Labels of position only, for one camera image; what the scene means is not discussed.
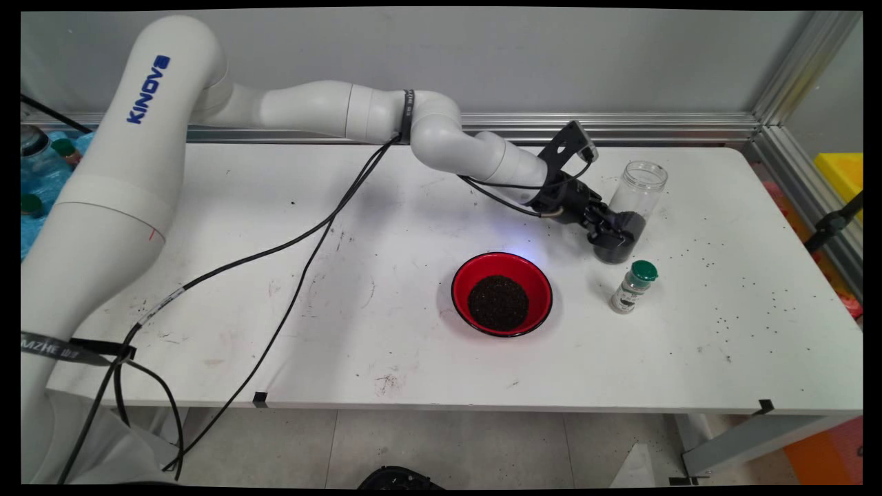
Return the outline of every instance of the soil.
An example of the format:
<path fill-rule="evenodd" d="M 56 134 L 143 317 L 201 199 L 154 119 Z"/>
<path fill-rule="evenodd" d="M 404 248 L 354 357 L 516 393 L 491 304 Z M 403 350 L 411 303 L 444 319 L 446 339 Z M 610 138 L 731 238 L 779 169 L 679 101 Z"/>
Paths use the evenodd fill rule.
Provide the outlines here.
<path fill-rule="evenodd" d="M 647 226 L 647 221 L 635 212 L 616 214 L 615 222 L 619 229 L 629 231 L 634 235 L 634 242 L 623 244 L 613 249 L 601 248 L 595 245 L 594 254 L 597 255 L 598 259 L 608 264 L 620 264 L 628 260 L 631 252 L 634 251 L 634 246 L 640 240 L 640 235 L 643 234 L 643 229 Z"/>
<path fill-rule="evenodd" d="M 524 323 L 530 300 L 520 284 L 504 275 L 481 279 L 468 294 L 468 310 L 478 324 L 494 331 L 511 331 Z"/>

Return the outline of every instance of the black object on floor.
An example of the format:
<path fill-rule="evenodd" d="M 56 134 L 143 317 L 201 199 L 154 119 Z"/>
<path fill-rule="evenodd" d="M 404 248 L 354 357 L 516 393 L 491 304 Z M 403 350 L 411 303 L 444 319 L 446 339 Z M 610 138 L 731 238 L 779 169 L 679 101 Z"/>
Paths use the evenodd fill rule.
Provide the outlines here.
<path fill-rule="evenodd" d="M 698 477 L 668 477 L 668 484 L 672 486 L 678 485 L 698 485 Z"/>
<path fill-rule="evenodd" d="M 475 322 L 494 331 L 511 331 L 524 323 L 530 300 L 520 284 L 504 275 L 481 279 L 468 294 Z"/>
<path fill-rule="evenodd" d="M 413 470 L 404 467 L 380 467 L 374 470 L 368 478 L 364 479 L 358 489 L 404 489 L 417 491 L 443 491 L 444 488 L 420 475 Z"/>

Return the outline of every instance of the white table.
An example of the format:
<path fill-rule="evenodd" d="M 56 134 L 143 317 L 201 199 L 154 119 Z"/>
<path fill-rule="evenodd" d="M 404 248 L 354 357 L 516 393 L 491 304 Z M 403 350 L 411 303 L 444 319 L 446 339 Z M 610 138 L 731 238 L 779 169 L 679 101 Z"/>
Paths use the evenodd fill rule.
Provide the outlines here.
<path fill-rule="evenodd" d="M 184 282 L 305 231 L 375 149 L 188 145 L 162 255 L 76 336 L 119 341 Z M 607 306 L 628 265 L 596 259 L 581 227 L 500 206 L 394 147 L 338 216 L 273 350 L 233 405 L 252 406 L 259 391 L 269 406 L 290 408 L 747 414 L 769 399 L 774 411 L 762 417 L 816 416 L 814 430 L 833 422 L 814 420 L 862 413 L 863 334 L 742 155 L 600 154 L 582 179 L 606 200 L 631 160 L 669 172 L 634 251 L 660 278 L 634 313 Z M 574 159 L 566 170 L 580 167 Z M 222 405 L 277 327 L 319 234 L 178 298 L 135 338 L 138 361 L 178 404 Z M 517 253 L 548 276 L 554 305 L 533 333 L 481 334 L 453 310 L 453 274 L 489 251 Z M 93 396 L 103 374 L 59 363 L 49 384 Z M 168 404 L 144 374 L 125 373 L 123 389 L 128 404 Z M 111 390 L 104 402 L 113 403 Z"/>

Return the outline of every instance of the black strap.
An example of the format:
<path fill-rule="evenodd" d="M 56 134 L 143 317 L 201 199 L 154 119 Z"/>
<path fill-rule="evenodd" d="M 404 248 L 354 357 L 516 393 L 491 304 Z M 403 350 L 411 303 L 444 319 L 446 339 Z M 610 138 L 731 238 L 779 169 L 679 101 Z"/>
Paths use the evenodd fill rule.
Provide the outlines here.
<path fill-rule="evenodd" d="M 414 122 L 414 90 L 404 90 L 404 111 L 401 112 L 401 139 L 402 145 L 410 144 L 410 126 Z"/>
<path fill-rule="evenodd" d="M 21 352 L 32 353 L 42 357 L 54 358 L 65 362 L 76 362 L 98 366 L 108 366 L 110 361 L 105 357 L 85 349 L 77 344 L 62 341 L 42 334 L 21 331 Z"/>
<path fill-rule="evenodd" d="M 71 338 L 71 344 L 76 344 L 77 346 L 88 349 L 99 355 L 110 355 L 112 357 L 116 357 L 121 354 L 120 352 L 123 352 L 123 357 L 134 358 L 136 351 L 135 347 L 130 344 L 123 346 L 119 342 L 96 341 L 92 339 L 79 339 L 76 337 Z"/>

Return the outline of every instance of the glass jar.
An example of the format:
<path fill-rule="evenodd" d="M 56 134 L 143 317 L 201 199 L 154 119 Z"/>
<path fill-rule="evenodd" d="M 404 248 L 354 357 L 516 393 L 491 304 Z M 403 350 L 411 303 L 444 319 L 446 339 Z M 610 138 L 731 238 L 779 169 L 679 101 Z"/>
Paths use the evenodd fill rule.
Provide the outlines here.
<path fill-rule="evenodd" d="M 43 178 L 59 171 L 70 174 L 71 166 L 49 144 L 51 139 L 40 128 L 21 125 L 22 178 Z"/>
<path fill-rule="evenodd" d="M 595 245 L 594 254 L 598 259 L 608 264 L 628 260 L 667 182 L 668 172 L 658 164 L 635 161 L 625 166 L 618 189 L 609 202 L 609 210 L 615 213 L 613 228 L 630 232 L 633 242 L 615 248 Z"/>

